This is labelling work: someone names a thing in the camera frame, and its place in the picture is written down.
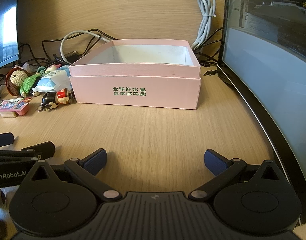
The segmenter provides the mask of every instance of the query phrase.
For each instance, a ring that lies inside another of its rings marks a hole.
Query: curved monitor
[[[0,67],[18,60],[17,0],[0,0]]]
[[[306,0],[226,0],[220,77],[258,117],[306,222]]]

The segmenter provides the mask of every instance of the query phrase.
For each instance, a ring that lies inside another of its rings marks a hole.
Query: pink cardboard box
[[[78,103],[197,107],[200,65],[187,41],[110,41],[69,69]]]

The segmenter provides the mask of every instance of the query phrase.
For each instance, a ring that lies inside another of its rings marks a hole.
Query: wooden desk
[[[83,158],[98,148],[108,163],[98,179],[126,191],[185,191],[213,178],[203,155],[212,148],[249,164],[271,158],[271,147],[242,98],[217,76],[202,78],[198,109],[73,104],[36,112],[34,98],[25,116],[0,117],[0,133],[18,137],[10,149],[52,141],[51,164]],[[15,228],[9,222],[9,238]],[[306,225],[295,232],[306,240]]]

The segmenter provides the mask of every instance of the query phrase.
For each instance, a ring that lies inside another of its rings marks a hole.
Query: black cable
[[[211,64],[209,62],[206,62],[206,63],[199,62],[199,63],[202,67],[210,67],[211,66]]]
[[[29,60],[26,60],[25,62],[21,63],[20,66],[23,66],[25,63],[28,63],[28,62],[33,61],[33,60],[35,62],[38,62],[37,60],[42,60],[42,62],[45,62],[45,63],[47,63],[49,61],[48,59],[43,58],[43,57],[36,57],[36,58],[31,58]]]
[[[23,46],[22,46],[22,50],[19,51],[19,59],[18,59],[18,64],[21,64],[21,55],[22,55],[22,52],[23,52]]]
[[[1,86],[5,86],[5,84],[0,84],[0,87],[1,87]]]
[[[86,51],[87,51],[87,49],[89,48],[91,42],[92,42],[95,38],[96,38],[96,37],[93,36],[93,37],[90,39],[89,43],[87,44],[87,46],[86,46],[86,48],[85,48],[85,51],[81,54],[81,56],[83,56],[83,55],[86,53]]]
[[[207,46],[207,45],[210,45],[210,44],[212,44],[212,43],[219,42],[219,41],[221,41],[221,40],[212,41],[212,42],[210,42],[210,43],[204,44],[203,47],[205,47],[205,46]]]
[[[102,35],[104,35],[104,36],[110,38],[111,40],[117,40],[116,38],[113,38],[113,37],[107,35],[106,33],[102,32],[102,31],[99,30],[99,29],[91,29],[91,30],[87,30],[87,31],[88,31],[88,32],[97,31],[97,32],[101,33]],[[82,35],[82,34],[85,34],[85,33],[78,33],[78,34],[75,34],[75,35],[73,35],[73,36],[68,37],[67,40],[72,39],[72,38],[75,38],[75,37],[80,36],[80,35]],[[43,49],[43,51],[44,51],[46,57],[47,57],[49,60],[51,60],[51,58],[49,57],[49,55],[47,54],[47,51],[45,50],[44,43],[45,43],[45,42],[62,41],[62,40],[63,40],[63,38],[61,38],[61,39],[55,39],[55,40],[43,40],[43,41],[42,41],[42,49]]]
[[[202,44],[198,45],[193,51],[197,51],[198,49],[202,48],[204,46],[204,44],[206,44],[206,42],[215,35],[215,33],[217,33],[218,31],[222,30],[223,27],[218,28],[217,30],[215,30],[210,36],[207,37],[207,39],[205,41],[203,41]]]
[[[54,56],[54,59],[55,59],[57,62],[60,62],[61,64],[64,64],[64,65],[67,65],[67,63],[66,63],[64,60],[59,59],[58,56],[57,56],[55,53],[53,54],[53,56]]]
[[[32,64],[32,63],[28,63],[28,65],[34,66],[34,67],[40,67],[40,66],[42,66],[42,64],[41,64],[42,62],[43,62],[43,63],[46,63],[46,62],[44,62],[44,61],[41,61],[39,65],[37,65],[37,64]]]
[[[215,61],[216,63],[218,63],[219,61],[217,60],[217,59],[215,59],[214,57],[218,54],[220,52],[220,48],[218,48],[217,49],[217,51],[214,53],[214,55],[213,56],[209,56],[209,55],[207,55],[207,54],[205,54],[205,53],[202,53],[202,52],[199,52],[199,51],[194,51],[194,53],[195,54],[200,54],[200,55],[202,55],[202,56],[204,56],[204,57],[208,57],[208,59],[206,59],[206,60],[200,60],[199,62],[209,62],[209,61],[211,61],[211,60],[213,60],[213,61]]]
[[[24,46],[28,46],[28,47],[29,47],[29,50],[30,50],[30,52],[31,52],[31,55],[32,55],[33,59],[35,60],[35,62],[36,62],[37,64],[39,64],[39,62],[36,60],[36,58],[35,58],[35,56],[34,56],[34,54],[33,54],[33,51],[32,51],[32,49],[31,49],[30,44],[29,44],[29,43],[21,44],[21,45],[19,46],[19,48],[24,47]]]
[[[44,65],[45,68],[48,68],[52,65],[58,65],[58,64],[64,64],[64,65],[67,65],[68,63],[60,60],[58,57],[57,57],[58,60],[54,59],[54,60],[51,60],[50,62],[48,62],[47,64]]]
[[[88,44],[88,46],[86,47],[85,51],[82,53],[82,56],[85,56],[85,55],[90,51],[90,49],[92,49],[92,48],[94,47],[94,45],[100,41],[100,39],[101,39],[101,35],[100,35],[100,37],[96,40],[95,43],[93,43],[89,48],[87,48],[87,47],[90,45],[90,42],[89,42],[89,44]]]
[[[19,54],[22,54],[24,48],[21,45],[19,46],[19,48],[22,48],[21,52],[19,53]]]
[[[203,76],[213,76],[217,74],[217,69],[216,70],[209,70],[209,71],[206,71]]]
[[[2,66],[2,67],[0,67],[0,69],[9,68],[9,67],[13,67],[13,66]]]

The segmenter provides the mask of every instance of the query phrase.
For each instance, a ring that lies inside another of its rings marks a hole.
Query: coiled white cable
[[[202,13],[202,21],[191,49],[195,49],[207,39],[211,29],[212,18],[216,17],[216,0],[197,0],[197,3]]]
[[[66,40],[68,37],[70,37],[72,34],[75,34],[75,33],[86,33],[86,34],[90,34],[90,35],[92,35],[92,36],[94,36],[94,37],[96,37],[96,38],[99,38],[99,37],[100,37],[100,35],[98,35],[98,34],[95,34],[95,33],[92,33],[92,32],[88,32],[88,31],[83,31],[83,30],[72,31],[72,32],[66,34],[66,36],[65,36],[65,37],[63,38],[63,40],[61,41],[60,53],[61,53],[62,59],[63,59],[66,63],[68,63],[68,64],[71,64],[71,63],[70,63],[70,62],[66,59],[66,57],[64,56],[64,53],[63,53],[63,44],[64,44],[65,40]],[[106,41],[106,42],[111,41],[111,40],[108,40],[106,37],[103,37],[103,36],[101,36],[101,39],[102,39],[103,41]]]

